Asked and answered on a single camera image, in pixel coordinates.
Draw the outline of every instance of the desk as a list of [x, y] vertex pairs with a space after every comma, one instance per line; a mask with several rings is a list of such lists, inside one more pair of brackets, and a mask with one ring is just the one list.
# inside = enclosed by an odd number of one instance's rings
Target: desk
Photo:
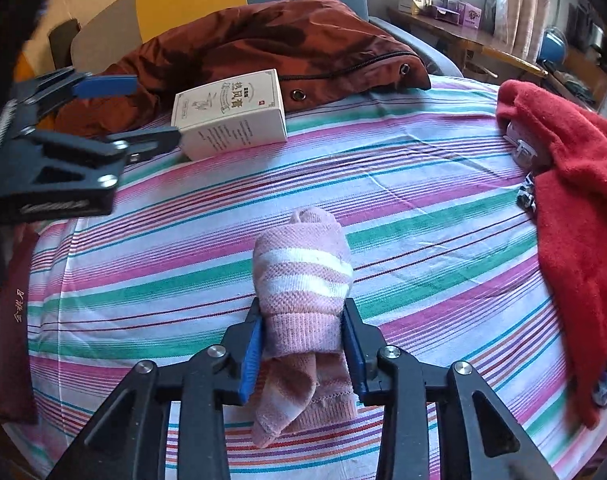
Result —
[[484, 30], [461, 27], [428, 16], [407, 14], [393, 7], [388, 7], [388, 16], [393, 25], [408, 30], [408, 32], [410, 27], [417, 27], [445, 40], [452, 47], [448, 51], [448, 57], [455, 62], [460, 70], [465, 66], [466, 52], [472, 50], [472, 52], [493, 57], [540, 78], [548, 75], [548, 72], [540, 66], [514, 56], [512, 49], [506, 43], [499, 41]]

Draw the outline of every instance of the rust-colored jacket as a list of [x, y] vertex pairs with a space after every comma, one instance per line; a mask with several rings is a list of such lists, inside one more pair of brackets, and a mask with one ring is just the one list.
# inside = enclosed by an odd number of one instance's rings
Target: rust-colored jacket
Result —
[[75, 100], [55, 129], [85, 137], [131, 130], [171, 108], [178, 92], [270, 68], [287, 112], [376, 86], [430, 88], [409, 46], [340, 1], [282, 0], [220, 10], [148, 41], [104, 72], [137, 75], [134, 95]]

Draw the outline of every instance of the red garment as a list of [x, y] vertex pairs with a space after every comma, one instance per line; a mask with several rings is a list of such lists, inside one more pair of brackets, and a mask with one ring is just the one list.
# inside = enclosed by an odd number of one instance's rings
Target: red garment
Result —
[[591, 393], [607, 365], [607, 120], [531, 83], [499, 89], [497, 121], [518, 120], [548, 146], [535, 177], [539, 266], [554, 293], [577, 375], [577, 409], [599, 421]]

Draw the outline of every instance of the pink sock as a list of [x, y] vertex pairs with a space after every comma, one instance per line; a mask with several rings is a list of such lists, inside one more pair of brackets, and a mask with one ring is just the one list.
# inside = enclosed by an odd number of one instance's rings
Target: pink sock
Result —
[[252, 438], [269, 446], [296, 433], [357, 416], [341, 349], [341, 313], [352, 284], [350, 249], [341, 225], [319, 208], [254, 245], [253, 279], [272, 357]]

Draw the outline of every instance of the black zipper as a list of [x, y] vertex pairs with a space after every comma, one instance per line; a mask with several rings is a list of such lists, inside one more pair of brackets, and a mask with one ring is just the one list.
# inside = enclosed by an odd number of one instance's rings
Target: black zipper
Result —
[[371, 65], [372, 63], [376, 63], [383, 59], [388, 59], [390, 57], [397, 56], [414, 56], [421, 59], [414, 52], [410, 52], [409, 50], [396, 50], [395, 52], [388, 52], [387, 54], [380, 54], [379, 56], [372, 57], [367, 61], [362, 61], [357, 63], [356, 65], [348, 66], [346, 68], [341, 68], [334, 72], [326, 72], [325, 74], [315, 74], [315, 75], [280, 75], [279, 81], [300, 81], [303, 79], [330, 79], [333, 77], [337, 77], [340, 75], [346, 75], [347, 73], [354, 72], [355, 70], [360, 70], [364, 66]]

